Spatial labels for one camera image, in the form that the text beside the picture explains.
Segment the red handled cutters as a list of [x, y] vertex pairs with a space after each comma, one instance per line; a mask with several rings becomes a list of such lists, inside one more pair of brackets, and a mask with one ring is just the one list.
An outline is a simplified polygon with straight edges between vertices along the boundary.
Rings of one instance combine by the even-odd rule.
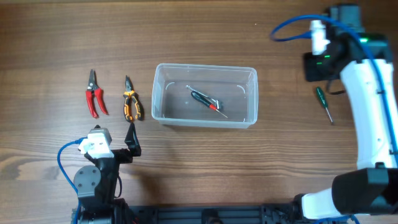
[[85, 91], [86, 102], [88, 105], [89, 112], [93, 118], [98, 118], [98, 113], [95, 109], [94, 99], [97, 99], [98, 106], [102, 113], [109, 115], [103, 100], [103, 90], [97, 85], [96, 72], [94, 69], [90, 70], [88, 79], [88, 85]]

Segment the orange black pliers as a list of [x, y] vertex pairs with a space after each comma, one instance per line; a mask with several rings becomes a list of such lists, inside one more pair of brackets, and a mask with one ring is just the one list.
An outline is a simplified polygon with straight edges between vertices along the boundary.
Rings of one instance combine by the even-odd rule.
[[134, 91], [131, 79], [128, 76], [125, 77], [125, 88], [126, 91], [123, 94], [123, 113], [125, 120], [130, 123], [132, 123], [135, 119], [143, 121], [144, 110], [142, 103], [139, 101], [138, 94]]

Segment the green handled screwdriver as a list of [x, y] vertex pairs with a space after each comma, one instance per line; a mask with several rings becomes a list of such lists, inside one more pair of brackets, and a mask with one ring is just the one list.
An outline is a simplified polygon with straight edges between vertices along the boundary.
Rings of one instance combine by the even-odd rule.
[[319, 102], [321, 103], [323, 109], [326, 111], [326, 114], [328, 115], [330, 123], [334, 124], [333, 118], [331, 117], [331, 114], [328, 109], [328, 102], [326, 100], [323, 90], [318, 86], [315, 88], [315, 93], [316, 93], [317, 98], [318, 98]]

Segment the black red screwdriver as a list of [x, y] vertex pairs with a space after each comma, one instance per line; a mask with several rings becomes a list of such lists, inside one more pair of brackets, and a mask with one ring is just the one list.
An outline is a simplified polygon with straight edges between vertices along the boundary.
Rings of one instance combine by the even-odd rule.
[[216, 111], [216, 112], [218, 112], [219, 114], [223, 115], [225, 118], [227, 118], [227, 116], [226, 116], [225, 114], [223, 114], [222, 112], [220, 112], [220, 111], [216, 108], [216, 106], [215, 106], [213, 103], [211, 103], [209, 100], [207, 100], [207, 99], [206, 99], [205, 97], [203, 97], [202, 95], [198, 94], [198, 93], [195, 92], [195, 91], [192, 91], [192, 92], [191, 92], [191, 96], [192, 96], [195, 100], [197, 100], [197, 101], [199, 101], [200, 103], [202, 103], [203, 105], [205, 105], [207, 108], [209, 108], [209, 109], [211, 109], [211, 110], [213, 110], [213, 111]]

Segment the silver socket wrench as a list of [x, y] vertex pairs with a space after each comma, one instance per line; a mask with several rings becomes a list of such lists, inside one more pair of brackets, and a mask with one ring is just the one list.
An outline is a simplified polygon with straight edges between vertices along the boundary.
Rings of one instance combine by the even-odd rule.
[[189, 85], [187, 85], [186, 88], [187, 88], [188, 90], [197, 92], [198, 94], [200, 94], [200, 95], [202, 95], [203, 97], [205, 97], [207, 100], [209, 100], [209, 101], [211, 101], [212, 103], [214, 103], [215, 106], [216, 106], [216, 108], [217, 108], [218, 110], [221, 109], [221, 102], [220, 102], [219, 100], [216, 100], [216, 99], [214, 99], [214, 98], [212, 98], [212, 97], [210, 97], [210, 96], [208, 96], [208, 95], [206, 95], [206, 94], [204, 94], [204, 93], [202, 93], [202, 92], [200, 92], [200, 91], [198, 91], [198, 90], [192, 88], [192, 87], [189, 86]]

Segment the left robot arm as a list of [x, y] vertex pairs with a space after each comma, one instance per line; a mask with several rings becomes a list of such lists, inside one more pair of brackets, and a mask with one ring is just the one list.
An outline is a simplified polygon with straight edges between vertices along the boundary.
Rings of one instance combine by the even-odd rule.
[[84, 166], [74, 176], [80, 207], [75, 214], [77, 223], [138, 223], [139, 219], [126, 201], [116, 195], [121, 186], [119, 167], [130, 164], [141, 155], [133, 123], [124, 140], [127, 148], [110, 149], [112, 139], [108, 129], [95, 126], [79, 143], [78, 150], [93, 164]]

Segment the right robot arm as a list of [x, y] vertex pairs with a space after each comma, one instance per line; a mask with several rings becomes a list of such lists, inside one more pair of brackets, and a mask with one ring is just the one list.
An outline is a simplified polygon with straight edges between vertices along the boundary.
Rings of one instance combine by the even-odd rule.
[[357, 169], [330, 188], [295, 199], [295, 217], [322, 222], [349, 215], [397, 213], [397, 104], [392, 52], [385, 35], [367, 33], [358, 5], [338, 4], [310, 16], [310, 82], [340, 80], [349, 97], [358, 143]]

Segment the clear plastic container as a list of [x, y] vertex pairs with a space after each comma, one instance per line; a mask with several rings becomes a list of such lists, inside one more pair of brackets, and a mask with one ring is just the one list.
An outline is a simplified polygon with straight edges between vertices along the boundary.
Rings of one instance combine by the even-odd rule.
[[161, 63], [152, 117], [163, 125], [246, 129], [256, 123], [257, 72], [251, 67]]

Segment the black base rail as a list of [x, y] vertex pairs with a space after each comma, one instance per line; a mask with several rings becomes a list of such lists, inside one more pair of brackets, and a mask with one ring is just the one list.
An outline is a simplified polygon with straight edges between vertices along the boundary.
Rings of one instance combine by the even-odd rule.
[[229, 224], [288, 224], [288, 210], [271, 205], [220, 206], [220, 207], [155, 207], [131, 206], [139, 223], [202, 224], [213, 215], [222, 223]]

